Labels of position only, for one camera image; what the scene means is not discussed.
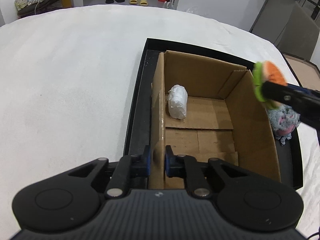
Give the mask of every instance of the white tablecloth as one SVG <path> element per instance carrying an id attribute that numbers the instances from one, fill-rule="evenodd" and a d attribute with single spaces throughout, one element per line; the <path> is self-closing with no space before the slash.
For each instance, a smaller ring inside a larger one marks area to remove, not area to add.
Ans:
<path id="1" fill-rule="evenodd" d="M 252 62 L 273 61 L 297 84 L 268 41 L 230 25 L 162 8 L 95 5 L 27 17 L 0 28 L 0 239 L 19 230 L 11 210 L 23 187 L 91 161 L 123 154 L 146 38 L 190 43 Z M 318 230 L 320 150 L 314 129 L 298 128 L 304 214 Z"/>

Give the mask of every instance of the white plastic bag roll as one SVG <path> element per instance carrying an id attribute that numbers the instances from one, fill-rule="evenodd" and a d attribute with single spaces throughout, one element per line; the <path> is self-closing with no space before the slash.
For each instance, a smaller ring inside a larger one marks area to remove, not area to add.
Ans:
<path id="1" fill-rule="evenodd" d="M 184 119 L 187 116 L 188 93 L 183 86 L 174 85 L 169 90 L 168 107 L 172 118 Z"/>

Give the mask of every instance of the yellow slipper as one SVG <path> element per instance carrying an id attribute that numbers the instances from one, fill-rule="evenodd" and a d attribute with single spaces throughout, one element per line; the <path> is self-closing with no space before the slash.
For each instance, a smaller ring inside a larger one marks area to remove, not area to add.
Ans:
<path id="1" fill-rule="evenodd" d="M 140 0 L 140 5 L 141 6 L 148 6 L 147 0 Z"/>
<path id="2" fill-rule="evenodd" d="M 138 4 L 138 0 L 130 0 L 130 4 Z"/>

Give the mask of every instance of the white cord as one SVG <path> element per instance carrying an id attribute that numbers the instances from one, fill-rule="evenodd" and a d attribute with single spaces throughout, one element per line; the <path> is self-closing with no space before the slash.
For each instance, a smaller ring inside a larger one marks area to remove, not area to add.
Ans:
<path id="1" fill-rule="evenodd" d="M 36 7 L 35 7 L 35 15 L 37 14 L 36 13 L 36 9 L 37 9 L 37 6 L 38 6 L 39 3 L 40 3 L 40 0 L 38 0 L 38 3 L 36 4 Z"/>

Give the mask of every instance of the plastic bag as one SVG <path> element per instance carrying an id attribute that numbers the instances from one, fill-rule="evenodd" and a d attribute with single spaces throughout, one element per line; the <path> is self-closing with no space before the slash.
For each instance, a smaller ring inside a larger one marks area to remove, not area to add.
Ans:
<path id="1" fill-rule="evenodd" d="M 183 86 L 174 85 L 169 90 L 168 107 L 172 118 L 184 119 L 187 116 L 188 93 Z"/>

